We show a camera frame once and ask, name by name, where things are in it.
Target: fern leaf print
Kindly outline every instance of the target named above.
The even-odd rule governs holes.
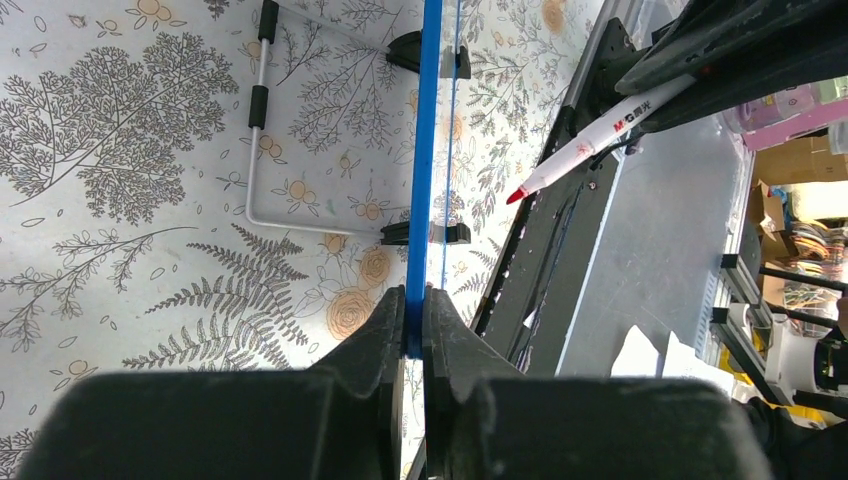
[[[303,251],[287,238],[260,237],[233,224],[247,251],[189,243],[217,260],[226,273],[201,277],[151,307],[147,313],[196,307],[211,313],[198,320],[194,332],[185,327],[147,354],[127,358],[127,368],[186,366],[202,371],[252,370],[261,366],[290,368],[282,342],[303,346],[309,338],[297,324],[291,305],[292,282],[308,276],[286,257]]]

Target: gray panel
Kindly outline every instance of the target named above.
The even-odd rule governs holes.
[[[561,375],[608,375],[631,325],[661,353],[671,330],[689,345],[703,341],[705,294],[745,162],[715,118],[647,136],[643,146],[620,169]]]

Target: black foam grip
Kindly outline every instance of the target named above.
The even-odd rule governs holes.
[[[250,93],[250,116],[247,126],[265,129],[265,114],[268,111],[268,87],[254,85]]]
[[[277,15],[280,6],[272,0],[262,2],[262,15],[259,17],[259,40],[268,40],[274,43],[277,36]]]

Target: pink container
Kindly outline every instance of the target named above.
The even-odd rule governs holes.
[[[748,133],[770,127],[818,105],[813,85],[788,88],[724,112],[728,127],[735,133]]]
[[[751,150],[763,150],[815,132],[845,118],[848,118],[848,99],[819,105],[807,113],[797,115],[784,122],[746,133],[742,135],[742,138],[745,140],[745,145]]]

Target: white paper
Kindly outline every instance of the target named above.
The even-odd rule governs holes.
[[[716,386],[728,397],[733,395],[733,374],[701,361],[695,356],[695,349],[680,343],[674,332],[668,338],[668,351],[665,355],[662,377],[702,380]]]
[[[624,346],[612,364],[610,377],[656,377],[660,353],[636,325],[630,327]]]

